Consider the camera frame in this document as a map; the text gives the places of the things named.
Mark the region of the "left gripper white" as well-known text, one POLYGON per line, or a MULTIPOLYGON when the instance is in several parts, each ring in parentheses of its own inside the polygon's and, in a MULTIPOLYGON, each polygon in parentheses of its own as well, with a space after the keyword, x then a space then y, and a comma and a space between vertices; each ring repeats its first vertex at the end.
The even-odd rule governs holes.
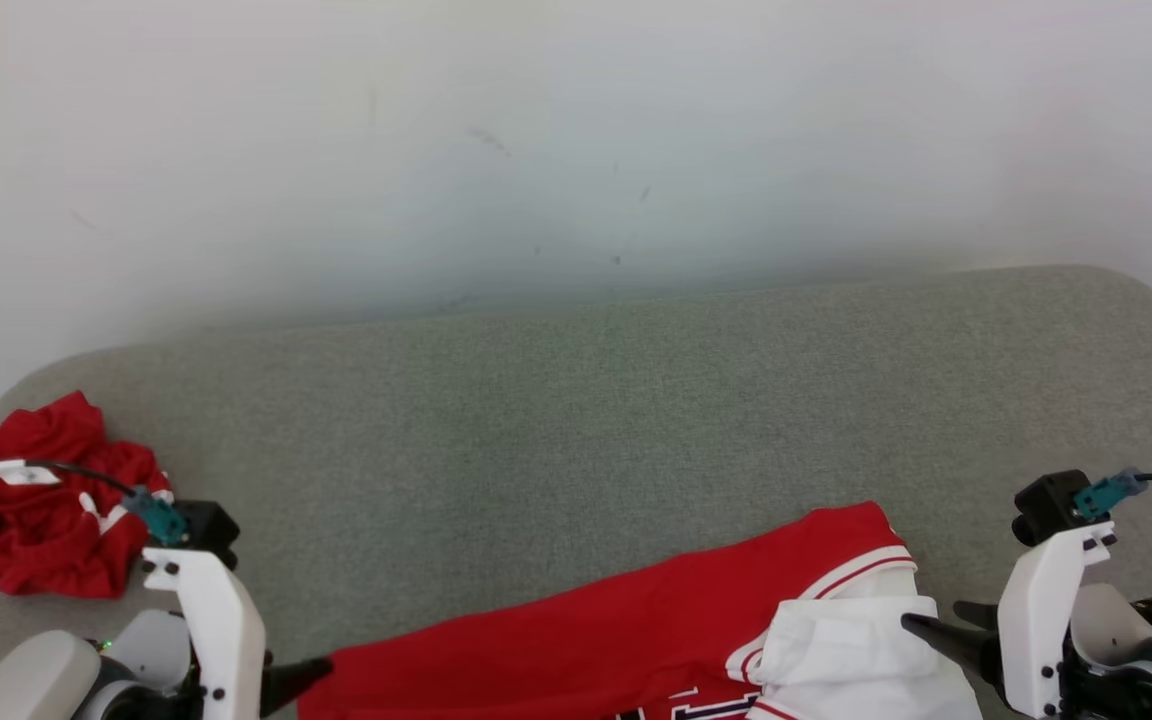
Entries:
POLYGON ((143 585, 173 592, 191 639, 198 682, 206 689, 204 719, 268 719, 334 670, 329 657, 274 665, 265 626, 247 588, 215 553, 147 547, 156 564, 143 585))

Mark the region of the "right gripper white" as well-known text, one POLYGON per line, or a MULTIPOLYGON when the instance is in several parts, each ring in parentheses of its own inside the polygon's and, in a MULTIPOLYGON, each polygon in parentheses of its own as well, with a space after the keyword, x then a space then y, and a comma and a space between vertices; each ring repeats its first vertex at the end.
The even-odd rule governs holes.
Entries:
POLYGON ((1089 564, 1111 558, 1114 520, 1059 530, 1039 541, 1025 520, 1011 533, 1026 551, 1011 566, 1000 602, 954 601, 968 626, 905 612, 901 628, 1001 694, 1006 705, 1033 719, 1107 719, 1102 680, 1066 657, 1076 594, 1089 564))

